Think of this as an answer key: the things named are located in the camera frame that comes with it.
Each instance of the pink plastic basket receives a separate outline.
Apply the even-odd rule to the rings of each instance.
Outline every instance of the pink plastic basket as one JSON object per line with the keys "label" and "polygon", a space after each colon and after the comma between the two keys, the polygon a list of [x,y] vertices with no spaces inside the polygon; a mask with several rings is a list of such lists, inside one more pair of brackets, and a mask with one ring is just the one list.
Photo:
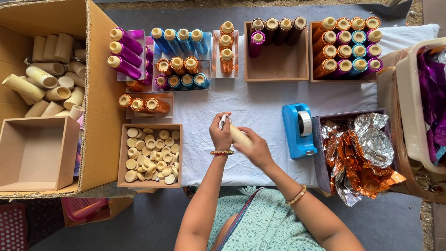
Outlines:
{"label": "pink plastic basket", "polygon": [[62,198],[66,214],[73,221],[82,221],[90,219],[103,206],[108,205],[106,198]]}

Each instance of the blue tape dispenser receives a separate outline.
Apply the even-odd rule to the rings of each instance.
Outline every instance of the blue tape dispenser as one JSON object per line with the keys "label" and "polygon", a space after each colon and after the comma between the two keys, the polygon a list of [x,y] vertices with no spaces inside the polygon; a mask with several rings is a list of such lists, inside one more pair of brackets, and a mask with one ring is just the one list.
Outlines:
{"label": "blue tape dispenser", "polygon": [[282,107],[286,140],[292,159],[313,156],[318,150],[313,145],[313,127],[310,109],[298,103]]}

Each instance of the woman's left hand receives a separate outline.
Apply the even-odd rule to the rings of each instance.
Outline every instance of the woman's left hand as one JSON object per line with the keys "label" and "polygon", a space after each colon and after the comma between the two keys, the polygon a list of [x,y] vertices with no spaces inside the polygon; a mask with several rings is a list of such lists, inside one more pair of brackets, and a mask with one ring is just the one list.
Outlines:
{"label": "woman's left hand", "polygon": [[229,150],[232,144],[231,132],[229,131],[229,121],[224,123],[223,130],[219,128],[219,122],[224,114],[231,115],[231,112],[217,114],[209,127],[209,134],[211,135],[216,151]]}

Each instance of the bangle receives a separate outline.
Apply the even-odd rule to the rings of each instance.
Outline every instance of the bangle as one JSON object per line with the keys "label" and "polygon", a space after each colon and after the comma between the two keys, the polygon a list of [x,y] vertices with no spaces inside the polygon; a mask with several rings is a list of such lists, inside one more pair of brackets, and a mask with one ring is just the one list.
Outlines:
{"label": "bangle", "polygon": [[305,186],[305,184],[304,184],[304,185],[302,185],[302,190],[300,191],[300,193],[298,193],[298,194],[296,195],[296,197],[294,197],[294,198],[293,198],[292,200],[290,200],[290,201],[285,200],[285,204],[287,204],[287,205],[292,205],[292,204],[296,203],[296,201],[298,201],[300,198],[302,198],[302,196],[304,195],[305,192],[306,192],[306,186]]}
{"label": "bangle", "polygon": [[212,155],[224,155],[224,154],[231,155],[231,154],[234,154],[234,151],[231,151],[231,150],[212,151],[211,154]]}

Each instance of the tape roll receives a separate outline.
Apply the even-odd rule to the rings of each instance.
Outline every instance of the tape roll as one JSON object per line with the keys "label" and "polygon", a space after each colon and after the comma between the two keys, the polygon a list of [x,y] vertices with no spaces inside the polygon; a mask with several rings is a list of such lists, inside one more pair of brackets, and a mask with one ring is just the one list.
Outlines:
{"label": "tape roll", "polygon": [[313,126],[311,124],[311,117],[308,112],[297,112],[297,118],[299,120],[299,133],[301,134],[301,137],[310,135],[313,131]]}

